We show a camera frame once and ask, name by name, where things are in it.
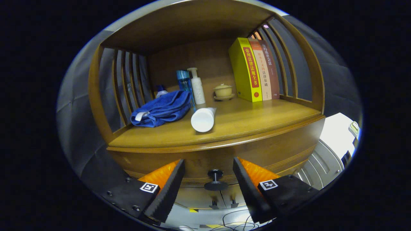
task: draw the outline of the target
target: book spine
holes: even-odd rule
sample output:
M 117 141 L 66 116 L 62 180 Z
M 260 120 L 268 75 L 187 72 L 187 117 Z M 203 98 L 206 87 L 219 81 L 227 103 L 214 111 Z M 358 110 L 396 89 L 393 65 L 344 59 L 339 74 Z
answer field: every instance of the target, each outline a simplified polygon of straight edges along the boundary
M 248 40 L 250 41 L 250 45 L 253 50 L 254 56 L 256 57 L 257 69 L 260 75 L 261 93 L 263 96 L 263 100 L 270 100 L 272 99 L 272 94 L 271 94 L 270 76 L 268 74 L 266 58 L 264 57 L 264 53 L 260 46 L 259 40 L 258 39 L 248 39 Z
M 242 48 L 245 61 L 247 63 L 252 102 L 262 101 L 263 97 L 261 92 L 260 76 L 256 65 L 256 58 L 252 51 L 250 42 L 248 41 L 248 38 L 238 39 L 240 41 L 240 46 Z
M 279 99 L 280 98 L 280 88 L 278 82 L 278 75 L 277 75 L 277 68 L 275 67 L 274 63 L 274 56 L 271 53 L 268 44 L 264 40 L 259 40 L 260 46 L 262 48 L 262 52 L 264 53 L 264 57 L 266 58 L 267 63 L 267 71 L 270 78 L 270 86 L 271 86 L 271 96 L 272 99 Z

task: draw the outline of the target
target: blue towel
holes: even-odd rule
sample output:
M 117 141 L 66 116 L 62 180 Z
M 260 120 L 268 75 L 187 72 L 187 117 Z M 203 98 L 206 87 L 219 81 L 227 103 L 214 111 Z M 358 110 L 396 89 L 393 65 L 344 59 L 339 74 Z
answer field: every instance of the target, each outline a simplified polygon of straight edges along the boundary
M 131 123 L 141 127 L 158 127 L 181 119 L 191 107 L 191 93 L 173 91 L 156 98 L 131 113 Z

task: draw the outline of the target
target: screw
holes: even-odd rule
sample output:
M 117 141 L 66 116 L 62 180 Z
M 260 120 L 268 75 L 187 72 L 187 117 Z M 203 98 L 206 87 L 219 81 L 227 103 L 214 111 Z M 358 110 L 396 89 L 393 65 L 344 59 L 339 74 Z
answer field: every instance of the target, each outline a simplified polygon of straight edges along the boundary
M 140 211 L 140 207 L 138 207 L 138 206 L 136 206 L 136 205 L 133 205 L 133 210 L 135 210 L 135 211 Z

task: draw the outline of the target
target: brown book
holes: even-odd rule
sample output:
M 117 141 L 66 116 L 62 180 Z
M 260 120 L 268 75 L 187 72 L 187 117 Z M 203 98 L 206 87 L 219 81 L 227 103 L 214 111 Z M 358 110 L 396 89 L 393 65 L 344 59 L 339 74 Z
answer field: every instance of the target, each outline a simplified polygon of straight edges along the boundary
M 278 82 L 278 75 L 277 75 L 277 68 L 275 67 L 274 63 L 274 56 L 271 53 L 270 47 L 268 46 L 267 42 L 264 40 L 258 40 L 260 46 L 263 50 L 264 57 L 266 58 L 267 63 L 267 72 L 270 76 L 270 85 L 271 85 L 271 97 L 272 99 L 279 99 L 280 98 L 280 86 Z

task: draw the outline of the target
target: saucer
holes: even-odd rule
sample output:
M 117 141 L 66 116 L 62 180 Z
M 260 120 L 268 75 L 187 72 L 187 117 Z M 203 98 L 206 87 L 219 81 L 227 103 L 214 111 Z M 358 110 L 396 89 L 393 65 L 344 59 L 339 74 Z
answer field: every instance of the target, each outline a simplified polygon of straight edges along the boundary
M 231 98 L 233 98 L 233 97 L 234 97 L 234 94 L 231 94 L 231 95 L 226 96 L 226 97 L 217 97 L 217 96 L 214 96 L 214 99 L 222 100 L 222 101 L 227 101 L 227 100 L 229 100 L 229 99 L 231 99 Z

